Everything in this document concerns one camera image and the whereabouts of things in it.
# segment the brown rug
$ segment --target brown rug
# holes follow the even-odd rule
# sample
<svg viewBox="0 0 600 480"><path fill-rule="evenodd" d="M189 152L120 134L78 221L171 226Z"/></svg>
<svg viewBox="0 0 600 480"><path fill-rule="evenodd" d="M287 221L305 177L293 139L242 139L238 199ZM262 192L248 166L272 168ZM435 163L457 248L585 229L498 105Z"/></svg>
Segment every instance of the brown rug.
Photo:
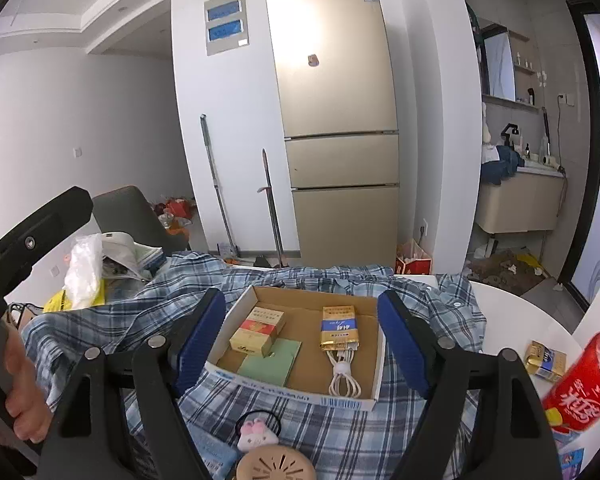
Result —
<svg viewBox="0 0 600 480"><path fill-rule="evenodd" d="M512 266L515 266L515 272L511 269ZM517 259L511 250L492 254L489 258L472 260L468 267L471 269L468 278L472 282L486 283L516 296L522 296L544 280L542 274L536 276L534 268Z"/></svg>

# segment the faucet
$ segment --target faucet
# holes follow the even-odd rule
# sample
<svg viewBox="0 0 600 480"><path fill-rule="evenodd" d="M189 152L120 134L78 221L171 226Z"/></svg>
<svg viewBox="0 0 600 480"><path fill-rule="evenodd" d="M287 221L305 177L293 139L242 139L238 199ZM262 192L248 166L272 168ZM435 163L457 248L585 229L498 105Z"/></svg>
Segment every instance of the faucet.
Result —
<svg viewBox="0 0 600 480"><path fill-rule="evenodd" d="M519 135L520 131L518 130L518 125L514 123L509 123L504 129L500 132L500 136L504 137L504 145L509 146L513 150L513 146L509 142L509 137L512 135Z"/></svg>

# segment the white cable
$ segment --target white cable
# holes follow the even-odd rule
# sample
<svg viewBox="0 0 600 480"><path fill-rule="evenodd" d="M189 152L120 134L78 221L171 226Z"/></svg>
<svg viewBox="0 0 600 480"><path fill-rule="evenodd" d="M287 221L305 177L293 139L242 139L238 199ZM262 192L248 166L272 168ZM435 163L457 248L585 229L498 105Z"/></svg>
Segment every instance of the white cable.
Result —
<svg viewBox="0 0 600 480"><path fill-rule="evenodd" d="M328 351L327 357L333 365L333 379L329 385L329 394L336 397L353 397L357 399L362 393L360 385L351 375L351 362L353 361L353 350ZM347 384L346 395L340 395L340 380L344 379Z"/></svg>

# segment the red bottle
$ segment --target red bottle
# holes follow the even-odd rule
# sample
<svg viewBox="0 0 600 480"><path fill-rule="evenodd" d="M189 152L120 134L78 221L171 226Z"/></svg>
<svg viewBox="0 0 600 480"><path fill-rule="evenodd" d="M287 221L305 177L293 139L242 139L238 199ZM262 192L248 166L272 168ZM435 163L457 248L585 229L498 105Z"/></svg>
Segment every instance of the red bottle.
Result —
<svg viewBox="0 0 600 480"><path fill-rule="evenodd" d="M600 332L542 400L558 448L600 418Z"/></svg>

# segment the gold refrigerator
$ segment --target gold refrigerator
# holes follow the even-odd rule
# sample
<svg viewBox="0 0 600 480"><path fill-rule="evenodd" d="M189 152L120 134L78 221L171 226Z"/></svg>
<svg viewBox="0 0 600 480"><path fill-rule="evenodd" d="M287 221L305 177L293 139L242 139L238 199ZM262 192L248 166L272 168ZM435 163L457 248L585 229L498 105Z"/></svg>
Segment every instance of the gold refrigerator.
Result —
<svg viewBox="0 0 600 480"><path fill-rule="evenodd" d="M398 131L379 0L267 0L302 263L394 266Z"/></svg>

